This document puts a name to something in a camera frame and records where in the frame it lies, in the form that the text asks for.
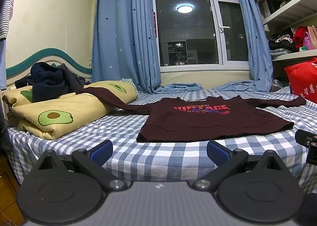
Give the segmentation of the maroon printed sweater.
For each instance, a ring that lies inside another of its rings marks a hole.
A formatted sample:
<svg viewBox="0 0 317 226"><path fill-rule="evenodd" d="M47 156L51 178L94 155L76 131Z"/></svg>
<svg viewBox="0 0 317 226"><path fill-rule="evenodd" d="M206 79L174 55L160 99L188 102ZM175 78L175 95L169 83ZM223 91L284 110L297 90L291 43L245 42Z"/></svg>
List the maroon printed sweater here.
<svg viewBox="0 0 317 226"><path fill-rule="evenodd" d="M163 98L155 103L130 105L106 88L87 87L79 93L92 94L106 104L133 114L147 115L137 136L137 142L143 143L197 142L286 131L292 129L294 123L265 111L265 108L306 105L302 97L283 101L243 99L241 96L228 100L208 97L203 101Z"/></svg>

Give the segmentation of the dark navy clothes pile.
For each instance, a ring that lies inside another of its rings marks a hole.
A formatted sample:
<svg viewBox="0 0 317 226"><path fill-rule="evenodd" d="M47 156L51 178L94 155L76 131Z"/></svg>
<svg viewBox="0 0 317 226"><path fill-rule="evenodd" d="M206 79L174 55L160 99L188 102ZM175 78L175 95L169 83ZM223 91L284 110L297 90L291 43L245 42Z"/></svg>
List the dark navy clothes pile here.
<svg viewBox="0 0 317 226"><path fill-rule="evenodd" d="M32 102L42 102L74 93L89 83L71 72L65 64L51 66L38 62L31 67L29 76L15 81L14 85L16 88L31 86Z"/></svg>

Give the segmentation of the dark folded clothes on shelf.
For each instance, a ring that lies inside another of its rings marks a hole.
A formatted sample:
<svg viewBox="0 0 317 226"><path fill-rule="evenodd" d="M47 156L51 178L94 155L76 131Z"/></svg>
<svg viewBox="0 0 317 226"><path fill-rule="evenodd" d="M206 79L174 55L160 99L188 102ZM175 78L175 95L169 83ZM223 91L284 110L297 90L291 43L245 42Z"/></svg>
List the dark folded clothes on shelf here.
<svg viewBox="0 0 317 226"><path fill-rule="evenodd" d="M289 34L281 36L278 34L272 35L269 39L269 48L272 51L277 49L286 49L291 52L296 51L294 40L291 38Z"/></svg>

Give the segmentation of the red clothing on shelf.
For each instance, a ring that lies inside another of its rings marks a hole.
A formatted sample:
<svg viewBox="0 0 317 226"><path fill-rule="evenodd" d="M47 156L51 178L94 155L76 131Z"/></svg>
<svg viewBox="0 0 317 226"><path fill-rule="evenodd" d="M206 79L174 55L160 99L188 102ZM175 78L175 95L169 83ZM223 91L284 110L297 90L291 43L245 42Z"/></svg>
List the red clothing on shelf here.
<svg viewBox="0 0 317 226"><path fill-rule="evenodd" d="M303 46L305 33L308 32L307 26L299 26L294 34L293 34L293 41L295 48L299 50Z"/></svg>

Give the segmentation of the blue checkered bed sheet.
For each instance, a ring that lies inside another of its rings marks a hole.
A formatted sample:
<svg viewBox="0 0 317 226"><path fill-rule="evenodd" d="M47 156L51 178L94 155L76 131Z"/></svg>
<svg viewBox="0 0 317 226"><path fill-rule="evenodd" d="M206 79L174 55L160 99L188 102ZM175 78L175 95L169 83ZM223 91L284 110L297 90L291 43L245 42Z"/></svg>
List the blue checkered bed sheet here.
<svg viewBox="0 0 317 226"><path fill-rule="evenodd" d="M212 90L199 90L191 93L139 94L139 97L137 97L134 87L121 81L96 82L87 85L83 89L87 87L106 88L121 101L130 105L155 103L163 98L203 101L208 97L222 97L228 100L241 96L243 99L291 101L299 97L283 93ZM316 166L306 163L308 149L297 144L295 140L295 133L299 129L316 133L316 103L305 100L306 105L299 107L265 108L265 111L293 122L292 129L267 135L248 135L214 141L229 150L240 148L251 155L261 155L267 150L275 151L302 189L305 192L315 192ZM95 147L105 140L112 142L113 154L103 167L124 181L186 180L193 182L211 172L217 166L207 156L207 144L210 140L197 142L137 142L137 136L148 116L133 114L117 107L114 107L114 109L102 118L56 140L42 139L28 131L22 131L9 120L8 132L12 147L9 159L18 181L25 180L35 162L46 150L53 150L59 155L69 155L77 149Z"/></svg>

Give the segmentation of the yellow avocado print quilt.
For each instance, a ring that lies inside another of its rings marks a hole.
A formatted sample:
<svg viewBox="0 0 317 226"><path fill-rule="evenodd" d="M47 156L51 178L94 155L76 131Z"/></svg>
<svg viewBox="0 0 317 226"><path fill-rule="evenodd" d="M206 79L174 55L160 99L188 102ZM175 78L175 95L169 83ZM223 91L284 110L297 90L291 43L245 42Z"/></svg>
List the yellow avocado print quilt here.
<svg viewBox="0 0 317 226"><path fill-rule="evenodd" d="M114 111L92 94L65 94L56 99L34 102L32 87L6 91L7 116L22 131L46 140L56 140Z"/></svg>

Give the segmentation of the red fabric tote bag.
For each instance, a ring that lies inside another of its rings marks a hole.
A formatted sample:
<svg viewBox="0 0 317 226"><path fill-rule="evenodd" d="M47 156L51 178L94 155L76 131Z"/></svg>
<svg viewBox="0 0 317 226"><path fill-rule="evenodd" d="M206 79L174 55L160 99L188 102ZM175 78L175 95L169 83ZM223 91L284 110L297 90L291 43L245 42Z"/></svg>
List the red fabric tote bag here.
<svg viewBox="0 0 317 226"><path fill-rule="evenodd" d="M317 101L316 57L312 60L285 67L292 93L311 102Z"/></svg>

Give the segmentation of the green checkered pillow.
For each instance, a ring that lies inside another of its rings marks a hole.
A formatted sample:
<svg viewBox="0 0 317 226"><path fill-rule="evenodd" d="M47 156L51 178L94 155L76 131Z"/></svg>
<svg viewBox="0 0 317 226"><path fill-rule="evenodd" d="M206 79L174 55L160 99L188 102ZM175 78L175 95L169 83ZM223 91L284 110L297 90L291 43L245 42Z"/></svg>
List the green checkered pillow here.
<svg viewBox="0 0 317 226"><path fill-rule="evenodd" d="M136 85L134 84L134 82L133 82L132 79L122 78L120 81L132 85L132 86L134 87L136 93L137 93L137 97L139 97L139 92L138 92L137 87L136 87Z"/></svg>

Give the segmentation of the right blue star curtain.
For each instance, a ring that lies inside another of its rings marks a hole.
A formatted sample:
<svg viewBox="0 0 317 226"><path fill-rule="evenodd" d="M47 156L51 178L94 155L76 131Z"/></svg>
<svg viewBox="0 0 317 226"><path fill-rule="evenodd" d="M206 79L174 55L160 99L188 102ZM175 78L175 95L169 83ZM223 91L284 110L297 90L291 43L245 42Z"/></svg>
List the right blue star curtain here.
<svg viewBox="0 0 317 226"><path fill-rule="evenodd" d="M230 82L214 90L269 92L273 84L273 65L268 40L255 0L239 0L245 27L249 70L252 79Z"/></svg>

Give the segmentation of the purple small bag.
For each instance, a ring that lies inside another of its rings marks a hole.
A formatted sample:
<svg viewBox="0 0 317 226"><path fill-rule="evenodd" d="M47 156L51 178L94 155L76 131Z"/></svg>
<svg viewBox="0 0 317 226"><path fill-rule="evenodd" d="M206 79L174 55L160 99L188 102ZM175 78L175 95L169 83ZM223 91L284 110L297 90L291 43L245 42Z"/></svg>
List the purple small bag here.
<svg viewBox="0 0 317 226"><path fill-rule="evenodd" d="M307 50L312 49L308 32L305 32L305 34L304 34L303 47L305 47Z"/></svg>

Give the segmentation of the pink handbag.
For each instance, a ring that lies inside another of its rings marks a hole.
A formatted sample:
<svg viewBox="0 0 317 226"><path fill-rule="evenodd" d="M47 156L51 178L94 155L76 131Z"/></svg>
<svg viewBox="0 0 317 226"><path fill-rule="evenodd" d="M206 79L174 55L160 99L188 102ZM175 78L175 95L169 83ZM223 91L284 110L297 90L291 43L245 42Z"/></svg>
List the pink handbag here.
<svg viewBox="0 0 317 226"><path fill-rule="evenodd" d="M312 49L317 49L317 28L315 26L308 26L308 35Z"/></svg>

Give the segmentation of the left blue star curtain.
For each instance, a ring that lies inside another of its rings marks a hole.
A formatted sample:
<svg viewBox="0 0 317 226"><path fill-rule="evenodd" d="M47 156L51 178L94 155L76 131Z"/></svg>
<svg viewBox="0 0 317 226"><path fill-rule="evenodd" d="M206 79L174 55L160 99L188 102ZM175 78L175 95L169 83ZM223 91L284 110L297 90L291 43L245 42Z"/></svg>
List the left blue star curtain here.
<svg viewBox="0 0 317 226"><path fill-rule="evenodd" d="M161 85L152 0L98 0L92 81L131 79L150 93L199 91L201 85Z"/></svg>

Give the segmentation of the white framed window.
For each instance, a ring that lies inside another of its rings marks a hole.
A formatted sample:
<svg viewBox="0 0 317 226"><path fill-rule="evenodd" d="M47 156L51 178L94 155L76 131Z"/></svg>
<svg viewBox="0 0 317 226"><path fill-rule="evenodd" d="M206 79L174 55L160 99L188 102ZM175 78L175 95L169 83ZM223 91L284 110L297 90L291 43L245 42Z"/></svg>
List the white framed window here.
<svg viewBox="0 0 317 226"><path fill-rule="evenodd" d="M248 67L239 0L154 0L161 66Z"/></svg>

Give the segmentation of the striped hanging garment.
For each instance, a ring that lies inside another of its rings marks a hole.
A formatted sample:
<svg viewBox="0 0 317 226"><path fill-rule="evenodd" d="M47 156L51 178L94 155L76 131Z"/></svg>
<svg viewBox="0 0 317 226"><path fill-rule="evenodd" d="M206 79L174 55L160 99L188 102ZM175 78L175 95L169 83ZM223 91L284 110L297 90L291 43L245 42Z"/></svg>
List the striped hanging garment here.
<svg viewBox="0 0 317 226"><path fill-rule="evenodd" d="M14 0L1 0L1 42L7 39L13 8Z"/></svg>

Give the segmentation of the white wall shelving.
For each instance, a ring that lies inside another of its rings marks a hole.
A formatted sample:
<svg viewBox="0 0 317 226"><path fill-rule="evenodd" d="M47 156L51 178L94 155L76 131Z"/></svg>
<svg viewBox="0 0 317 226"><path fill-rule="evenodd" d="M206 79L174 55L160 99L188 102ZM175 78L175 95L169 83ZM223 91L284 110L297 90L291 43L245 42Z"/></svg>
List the white wall shelving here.
<svg viewBox="0 0 317 226"><path fill-rule="evenodd" d="M316 0L257 0L267 39L316 17Z"/></svg>

